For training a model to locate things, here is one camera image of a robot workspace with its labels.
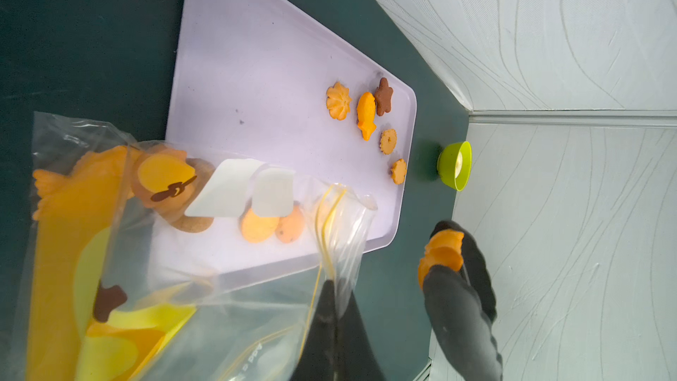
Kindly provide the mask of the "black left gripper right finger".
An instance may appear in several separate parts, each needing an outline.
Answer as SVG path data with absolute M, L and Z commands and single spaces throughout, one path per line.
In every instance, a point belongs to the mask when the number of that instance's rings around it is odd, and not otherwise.
M 338 319 L 338 380 L 384 379 L 352 294 L 346 311 Z

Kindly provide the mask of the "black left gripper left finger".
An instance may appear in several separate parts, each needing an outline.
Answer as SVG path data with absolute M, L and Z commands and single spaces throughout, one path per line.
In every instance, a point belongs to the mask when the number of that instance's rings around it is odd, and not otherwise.
M 327 280 L 321 289 L 310 331 L 292 381 L 321 381 L 335 378 L 337 345 L 335 285 Z

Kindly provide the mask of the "clear zip bag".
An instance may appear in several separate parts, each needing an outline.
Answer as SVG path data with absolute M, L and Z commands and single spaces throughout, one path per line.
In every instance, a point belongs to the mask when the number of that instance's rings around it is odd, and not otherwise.
M 33 117 L 4 380 L 380 380 L 354 298 L 371 197 L 110 123 Z

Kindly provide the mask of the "lavender plastic tray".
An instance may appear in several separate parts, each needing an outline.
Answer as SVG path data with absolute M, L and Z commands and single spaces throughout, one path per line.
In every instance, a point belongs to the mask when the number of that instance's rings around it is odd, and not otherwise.
M 337 121 L 325 105 L 337 81 L 357 100 L 382 78 L 394 91 L 391 112 L 376 120 L 398 134 L 390 155 L 378 134 L 362 139 L 354 113 Z M 410 86 L 287 0 L 184 0 L 166 139 L 216 167 L 196 204 L 215 219 L 189 234 L 157 218 L 148 279 L 209 280 L 229 291 L 318 265 L 312 227 L 294 243 L 247 242 L 239 220 L 250 198 L 234 181 L 252 181 L 271 199 L 280 195 L 275 181 L 294 185 L 307 211 L 345 185 L 375 206 L 367 250 L 390 245 L 404 197 L 390 167 L 410 155 L 416 111 Z

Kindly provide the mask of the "large yellow fish cookie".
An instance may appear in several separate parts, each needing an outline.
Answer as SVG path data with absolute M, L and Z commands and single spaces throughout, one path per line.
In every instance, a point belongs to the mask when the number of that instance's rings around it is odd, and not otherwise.
M 68 176 L 36 169 L 33 178 L 39 201 L 33 220 L 108 214 L 115 208 L 125 170 L 140 155 L 137 148 L 115 146 L 100 153 L 85 153 Z

